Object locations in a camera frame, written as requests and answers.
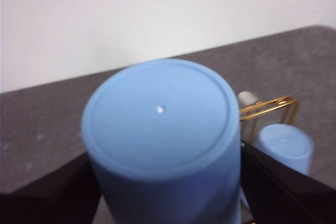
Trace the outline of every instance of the gold wire frame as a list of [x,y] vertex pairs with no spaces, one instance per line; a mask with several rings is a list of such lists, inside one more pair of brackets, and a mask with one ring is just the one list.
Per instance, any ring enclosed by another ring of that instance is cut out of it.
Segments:
[[248,137],[248,142],[251,143],[254,140],[258,117],[280,109],[283,109],[284,112],[279,123],[292,124],[296,114],[298,113],[299,105],[299,101],[293,99],[292,97],[279,97],[267,102],[259,101],[254,105],[249,105],[240,109],[240,135],[244,136],[247,122],[252,120],[252,127]]

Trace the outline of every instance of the blue container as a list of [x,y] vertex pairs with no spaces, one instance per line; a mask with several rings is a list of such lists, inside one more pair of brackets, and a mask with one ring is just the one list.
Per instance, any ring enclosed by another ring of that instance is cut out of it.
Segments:
[[313,141],[302,130],[287,124],[271,124],[259,132],[255,146],[284,165],[308,175]]
[[118,224],[240,223],[238,104],[211,69],[164,59],[118,72],[90,98],[82,136]]

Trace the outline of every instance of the blue plastic cap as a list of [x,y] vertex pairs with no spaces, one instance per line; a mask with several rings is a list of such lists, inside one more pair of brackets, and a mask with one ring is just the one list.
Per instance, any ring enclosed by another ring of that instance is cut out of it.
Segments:
[[105,81],[82,117],[88,154],[105,169],[167,179],[206,167],[239,127],[236,96],[217,73],[185,60],[154,60]]

